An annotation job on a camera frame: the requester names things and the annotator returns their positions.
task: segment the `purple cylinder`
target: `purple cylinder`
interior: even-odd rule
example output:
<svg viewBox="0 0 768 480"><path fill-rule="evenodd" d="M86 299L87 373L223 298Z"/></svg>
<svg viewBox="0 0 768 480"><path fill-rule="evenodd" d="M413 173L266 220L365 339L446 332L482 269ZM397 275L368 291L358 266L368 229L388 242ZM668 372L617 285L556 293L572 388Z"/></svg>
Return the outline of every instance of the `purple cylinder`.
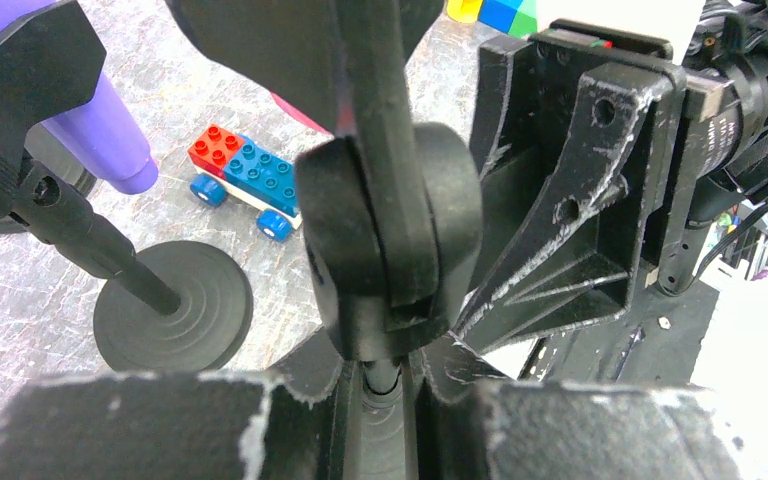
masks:
<svg viewBox="0 0 768 480"><path fill-rule="evenodd" d="M22 15L52 0L0 1L0 31ZM110 80L102 74L86 105L42 122L93 175L122 193L148 190L157 181L157 164L140 128Z"/></svg>

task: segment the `black round base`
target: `black round base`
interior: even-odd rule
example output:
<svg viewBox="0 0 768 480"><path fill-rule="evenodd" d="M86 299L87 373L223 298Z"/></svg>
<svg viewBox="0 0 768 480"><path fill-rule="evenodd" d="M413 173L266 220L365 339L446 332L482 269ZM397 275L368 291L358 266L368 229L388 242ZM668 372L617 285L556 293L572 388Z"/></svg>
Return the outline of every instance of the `black round base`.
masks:
<svg viewBox="0 0 768 480"><path fill-rule="evenodd" d="M93 333L110 368L198 371L227 363L252 319L251 285L237 262L187 241L154 245L137 258L181 296L181 306L163 316L108 281L96 302Z"/></svg>

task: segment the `yellow block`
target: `yellow block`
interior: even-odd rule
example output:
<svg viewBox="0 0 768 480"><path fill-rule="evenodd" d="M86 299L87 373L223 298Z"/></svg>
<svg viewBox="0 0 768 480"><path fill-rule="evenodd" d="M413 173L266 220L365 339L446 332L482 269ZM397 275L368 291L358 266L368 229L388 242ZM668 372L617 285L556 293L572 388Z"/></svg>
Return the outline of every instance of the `yellow block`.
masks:
<svg viewBox="0 0 768 480"><path fill-rule="evenodd" d="M482 3L484 0L449 0L446 13L457 22L475 23Z"/></svg>

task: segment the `gray marble floor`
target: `gray marble floor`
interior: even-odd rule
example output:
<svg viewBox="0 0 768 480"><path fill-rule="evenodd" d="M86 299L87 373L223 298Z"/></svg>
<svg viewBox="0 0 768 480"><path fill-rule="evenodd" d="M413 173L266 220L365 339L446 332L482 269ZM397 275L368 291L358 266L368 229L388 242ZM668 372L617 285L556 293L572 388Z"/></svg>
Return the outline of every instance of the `gray marble floor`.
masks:
<svg viewBox="0 0 768 480"><path fill-rule="evenodd" d="M284 245L257 232L256 211L230 201L202 206L189 193L194 170L186 149L211 122L252 137L288 160L327 139L297 124L258 85L203 58L180 33L161 0L82 0L107 47L105 72L143 128L160 165L148 193L100 185L90 196L138 249L188 239L230 253L254 289L254 323L229 369L262 369L318 325L298 234ZM476 47L494 33L441 18L408 68L416 118L468 136ZM107 367L92 336L102 282L29 235L0 236L0 409L30 378Z"/></svg>

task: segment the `blue block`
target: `blue block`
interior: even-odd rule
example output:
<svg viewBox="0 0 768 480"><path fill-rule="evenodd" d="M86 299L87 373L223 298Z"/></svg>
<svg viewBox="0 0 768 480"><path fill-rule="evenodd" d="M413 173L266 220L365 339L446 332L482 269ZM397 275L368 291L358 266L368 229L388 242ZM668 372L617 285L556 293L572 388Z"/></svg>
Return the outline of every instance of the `blue block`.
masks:
<svg viewBox="0 0 768 480"><path fill-rule="evenodd" d="M219 182L206 173L196 175L195 180L190 184L190 191L199 200L211 207L221 205L227 196L227 192L222 188L222 185L219 185Z"/></svg>
<svg viewBox="0 0 768 480"><path fill-rule="evenodd" d="M225 166L225 179L240 190L291 217L299 213L293 165L246 140Z"/></svg>
<svg viewBox="0 0 768 480"><path fill-rule="evenodd" d="M484 0L478 12L478 21L508 33L521 4L522 0Z"/></svg>
<svg viewBox="0 0 768 480"><path fill-rule="evenodd" d="M257 217L257 228L272 240L283 242L293 233L293 226L278 212L265 210Z"/></svg>

